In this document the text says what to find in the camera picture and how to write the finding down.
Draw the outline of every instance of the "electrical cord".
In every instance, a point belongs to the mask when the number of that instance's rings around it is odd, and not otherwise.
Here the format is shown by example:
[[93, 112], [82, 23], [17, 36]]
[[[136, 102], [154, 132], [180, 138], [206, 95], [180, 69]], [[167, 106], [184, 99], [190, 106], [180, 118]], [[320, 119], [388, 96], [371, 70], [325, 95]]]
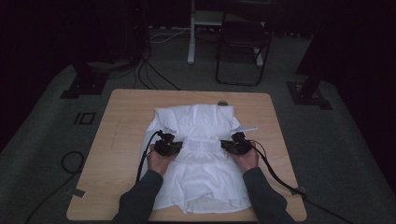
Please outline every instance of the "electrical cord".
[[165, 80], [167, 83], [171, 84], [175, 89], [177, 89], [178, 91], [180, 91], [180, 88], [178, 86], [176, 86], [173, 82], [171, 82], [169, 79], [167, 79], [166, 77], [164, 77], [157, 69], [155, 69], [155, 67], [149, 62], [149, 58], [151, 57], [151, 47], [150, 47], [150, 43], [148, 42], [147, 45], [148, 48], [148, 57], [145, 58], [144, 56], [142, 56], [142, 60], [143, 62], [140, 64], [139, 69], [137, 71], [137, 76], [140, 80], [140, 82], [149, 90], [151, 90], [151, 87], [146, 84], [142, 77], [141, 77], [141, 70], [143, 68], [143, 66], [146, 66], [146, 77], [148, 78], [148, 81], [151, 83], [151, 85], [158, 90], [158, 88], [154, 85], [154, 83], [152, 82], [152, 80], [149, 78], [149, 70], [147, 68], [147, 65], [159, 76], [161, 77], [163, 80]]
[[134, 86], [133, 86], [133, 89], [136, 89], [136, 82], [137, 82], [137, 76], [136, 76], [136, 72], [134, 70]]
[[[248, 140], [248, 141], [249, 141], [249, 142], [258, 143], [257, 141], [254, 141], [254, 140]], [[262, 150], [263, 150], [264, 153], [265, 153], [264, 147], [263, 147], [260, 143], [258, 143], [258, 144], [262, 147]], [[252, 147], [253, 147], [254, 150], [256, 150], [256, 151], [260, 154], [260, 156], [262, 157], [262, 160], [264, 161], [265, 165], [267, 166], [268, 171], [270, 172], [271, 176], [272, 176], [279, 184], [281, 184], [283, 187], [289, 189], [290, 191], [292, 191], [292, 192], [294, 192], [294, 193], [296, 193], [296, 194], [301, 195], [304, 202], [311, 203], [312, 205], [314, 205], [315, 207], [321, 209], [322, 211], [325, 211], [325, 212], [329, 213], [330, 215], [333, 215], [333, 216], [335, 216], [335, 217], [338, 217], [338, 218], [340, 218], [341, 220], [345, 221], [346, 223], [353, 224], [353, 222], [347, 220], [346, 218], [341, 217], [341, 216], [335, 214], [334, 212], [330, 211], [329, 209], [327, 209], [327, 208], [325, 208], [325, 207], [323, 207], [323, 206], [321, 206], [321, 205], [319, 205], [319, 204], [317, 204], [317, 203], [314, 203], [314, 202], [310, 201], [310, 200], [308, 199], [308, 196], [307, 196], [305, 193], [303, 193], [303, 192], [301, 192], [301, 191], [299, 191], [299, 190], [297, 190], [297, 189], [294, 189], [294, 188], [291, 187], [290, 185], [288, 185], [288, 184], [286, 184], [285, 182], [283, 182], [283, 181], [276, 175], [274, 169], [271, 167], [271, 164], [270, 164], [269, 161], [267, 160], [266, 156], [264, 156], [256, 147], [254, 147], [254, 146], [252, 146]]]
[[[81, 158], [81, 161], [78, 165], [78, 168], [75, 171], [71, 171], [69, 169], [66, 168], [66, 166], [64, 165], [64, 160], [72, 154], [78, 154]], [[59, 186], [57, 189], [55, 189], [53, 192], [51, 192], [49, 195], [47, 195], [47, 197], [45, 197], [36, 207], [35, 209], [32, 211], [32, 213], [29, 215], [29, 217], [26, 219], [25, 224], [29, 223], [29, 221], [32, 219], [33, 215], [37, 212], [37, 210], [50, 198], [52, 197], [56, 192], [58, 192], [60, 189], [62, 189], [67, 183], [69, 183], [76, 175], [81, 174], [82, 172], [82, 166], [84, 165], [84, 156], [82, 155], [81, 152], [79, 151], [71, 151], [66, 153], [63, 157], [62, 157], [62, 168], [69, 174], [72, 174], [66, 181], [64, 181], [62, 183], [61, 186]]]
[[158, 134], [159, 131], [155, 132], [150, 139], [148, 140], [148, 144], [146, 145], [146, 149], [143, 151], [142, 158], [140, 159], [139, 163], [139, 168], [137, 168], [137, 175], [136, 175], [136, 181], [135, 183], [139, 182], [140, 176], [142, 174], [142, 168], [143, 168], [143, 163], [145, 162], [145, 158], [148, 155], [148, 150], [149, 150], [149, 144], [151, 143], [151, 140], [154, 138], [155, 134]]
[[150, 38], [150, 40], [153, 39], [153, 38], [155, 38], [155, 37], [157, 37], [157, 36], [161, 36], [161, 35], [170, 35], [170, 37], [166, 38], [166, 39], [163, 40], [163, 41], [157, 41], [157, 42], [152, 42], [152, 41], [150, 41], [149, 43], [150, 43], [150, 44], [161, 44], [161, 43], [165, 43], [165, 42], [167, 42], [168, 40], [170, 40], [170, 39], [172, 39], [172, 38], [174, 38], [174, 37], [176, 37], [176, 36], [178, 36], [178, 35], [184, 35], [185, 32], [186, 32], [186, 30], [188, 30], [188, 29], [189, 29], [189, 27], [186, 27], [186, 28], [184, 28], [181, 32], [176, 33], [176, 34], [157, 34], [157, 35], [154, 35], [154, 36], [152, 36], [152, 37]]

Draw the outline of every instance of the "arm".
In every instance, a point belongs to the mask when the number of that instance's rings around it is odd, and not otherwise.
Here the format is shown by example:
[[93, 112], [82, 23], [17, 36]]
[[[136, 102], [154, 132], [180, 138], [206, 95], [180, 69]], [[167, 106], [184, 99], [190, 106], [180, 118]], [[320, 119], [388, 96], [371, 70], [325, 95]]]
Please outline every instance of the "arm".
[[146, 223], [162, 185], [163, 177], [148, 170], [132, 189], [120, 197], [120, 209], [113, 223]]
[[259, 167], [259, 155], [255, 150], [232, 156], [242, 170], [247, 194], [260, 223], [295, 223], [286, 212], [287, 201], [268, 184]]
[[120, 209], [113, 223], [147, 223], [154, 206], [155, 197], [163, 185], [163, 175], [169, 163], [175, 157], [163, 157], [156, 151], [148, 156], [148, 170], [140, 181], [120, 197]]

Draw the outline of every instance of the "gray sleeve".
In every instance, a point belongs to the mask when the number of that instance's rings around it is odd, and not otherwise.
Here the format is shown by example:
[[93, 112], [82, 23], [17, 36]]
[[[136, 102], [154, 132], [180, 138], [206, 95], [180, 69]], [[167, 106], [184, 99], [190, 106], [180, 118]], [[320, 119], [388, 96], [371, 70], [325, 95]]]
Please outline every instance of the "gray sleeve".
[[243, 178], [260, 223], [296, 223], [286, 211], [288, 202], [271, 188], [259, 167], [246, 171]]
[[120, 209], [112, 223], [147, 223], [162, 185], [163, 177], [148, 170], [133, 188], [121, 195]]

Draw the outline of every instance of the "table top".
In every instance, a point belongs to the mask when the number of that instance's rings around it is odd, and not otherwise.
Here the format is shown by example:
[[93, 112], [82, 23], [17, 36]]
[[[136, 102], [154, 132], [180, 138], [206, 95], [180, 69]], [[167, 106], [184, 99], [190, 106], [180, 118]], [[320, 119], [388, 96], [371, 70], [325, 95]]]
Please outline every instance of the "table top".
[[[248, 139], [260, 142], [276, 174], [296, 188], [297, 181], [280, 130], [270, 95], [223, 91], [114, 90], [92, 143], [77, 189], [85, 196], [73, 196], [67, 210], [71, 220], [111, 220], [118, 212], [119, 199], [135, 182], [144, 135], [154, 119], [155, 108], [175, 105], [216, 105], [224, 100], [234, 106]], [[288, 201], [287, 211], [297, 221], [306, 219], [302, 198], [278, 184], [260, 161], [268, 182]], [[228, 214], [183, 214], [172, 206], [152, 212], [151, 221], [256, 221], [250, 207]]]

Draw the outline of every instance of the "black chair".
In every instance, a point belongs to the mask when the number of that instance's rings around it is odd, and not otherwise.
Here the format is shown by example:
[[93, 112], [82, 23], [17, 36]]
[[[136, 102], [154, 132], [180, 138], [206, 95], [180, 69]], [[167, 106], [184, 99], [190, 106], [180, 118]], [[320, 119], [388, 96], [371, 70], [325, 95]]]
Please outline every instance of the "black chair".
[[[218, 50], [216, 54], [216, 80], [222, 84], [256, 86], [262, 80], [265, 62], [267, 60], [274, 28], [280, 19], [281, 7], [279, 4], [259, 1], [259, 0], [238, 0], [228, 2], [221, 23]], [[254, 82], [241, 82], [239, 74], [235, 77], [236, 81], [221, 80], [219, 66], [223, 45], [228, 49], [248, 48], [251, 51], [254, 63], [264, 51], [262, 59], [262, 69], [258, 78]]]

